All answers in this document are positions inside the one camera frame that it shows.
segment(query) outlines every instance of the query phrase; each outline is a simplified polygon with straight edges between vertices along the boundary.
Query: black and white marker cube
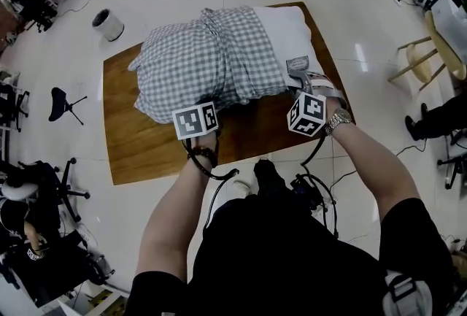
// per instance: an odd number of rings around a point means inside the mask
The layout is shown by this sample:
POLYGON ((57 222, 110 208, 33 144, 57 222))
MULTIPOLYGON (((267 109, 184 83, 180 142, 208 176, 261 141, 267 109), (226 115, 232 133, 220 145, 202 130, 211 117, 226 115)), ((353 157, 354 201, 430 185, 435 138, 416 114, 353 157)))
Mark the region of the black and white marker cube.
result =
POLYGON ((178 139, 203 136, 219 128, 212 102, 177 109, 172 112, 172 118, 178 139))
POLYGON ((287 113, 289 131, 313 137, 326 123, 326 97, 301 93, 287 113))

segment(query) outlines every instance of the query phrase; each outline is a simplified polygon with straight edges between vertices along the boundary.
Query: white cylindrical air purifier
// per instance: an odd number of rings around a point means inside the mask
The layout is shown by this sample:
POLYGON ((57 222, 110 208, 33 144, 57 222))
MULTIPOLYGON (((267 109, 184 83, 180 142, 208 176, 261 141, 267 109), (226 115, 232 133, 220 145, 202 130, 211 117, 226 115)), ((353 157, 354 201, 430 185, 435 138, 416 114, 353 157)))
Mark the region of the white cylindrical air purifier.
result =
POLYGON ((94 18, 93 28, 108 41, 115 41, 123 33, 125 25, 109 9, 103 9, 94 18))

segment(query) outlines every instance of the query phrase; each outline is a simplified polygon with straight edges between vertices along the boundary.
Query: wooden board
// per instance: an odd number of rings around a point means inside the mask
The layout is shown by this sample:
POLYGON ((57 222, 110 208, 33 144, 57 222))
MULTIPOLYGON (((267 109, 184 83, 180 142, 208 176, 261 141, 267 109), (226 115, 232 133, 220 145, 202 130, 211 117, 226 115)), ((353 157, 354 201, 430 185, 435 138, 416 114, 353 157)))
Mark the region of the wooden board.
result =
MULTIPOLYGON (((326 76, 345 94, 331 54, 305 3, 272 7, 286 6, 301 8, 312 31, 318 61, 326 76)), ((158 124, 133 107, 139 89, 136 73, 130 72, 128 65, 139 54, 141 46, 133 46, 104 61, 104 122, 114 185, 178 173, 186 162, 185 150, 177 140, 173 124, 158 124)), ((290 94, 283 93, 221 111, 220 164, 308 142, 309 137, 294 134, 287 128, 286 114, 292 103, 290 94)))

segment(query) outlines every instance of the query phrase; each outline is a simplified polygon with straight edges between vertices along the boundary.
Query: silver watch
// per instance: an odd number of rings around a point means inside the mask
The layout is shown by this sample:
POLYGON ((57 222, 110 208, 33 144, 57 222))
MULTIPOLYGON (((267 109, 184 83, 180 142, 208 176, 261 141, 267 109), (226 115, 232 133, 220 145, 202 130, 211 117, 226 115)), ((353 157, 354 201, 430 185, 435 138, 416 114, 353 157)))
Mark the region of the silver watch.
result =
POLYGON ((352 116, 350 116, 350 113, 348 113, 345 109, 338 108, 335 112, 332 118, 329 120, 329 122, 325 126, 326 134, 328 136, 333 133, 333 130, 335 127, 337 127, 341 123, 351 123, 352 122, 352 116))

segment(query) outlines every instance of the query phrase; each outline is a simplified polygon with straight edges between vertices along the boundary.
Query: black t-shirt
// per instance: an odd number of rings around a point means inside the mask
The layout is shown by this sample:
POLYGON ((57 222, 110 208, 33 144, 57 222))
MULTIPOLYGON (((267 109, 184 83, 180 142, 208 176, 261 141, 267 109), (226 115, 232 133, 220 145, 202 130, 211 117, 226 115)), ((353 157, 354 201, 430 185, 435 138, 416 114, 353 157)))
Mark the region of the black t-shirt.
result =
POLYGON ((381 315, 388 269, 425 280, 434 315, 444 308, 452 262, 421 200, 388 212, 377 261, 334 238, 293 193, 248 196, 216 211, 188 284, 141 273, 126 315, 381 315))

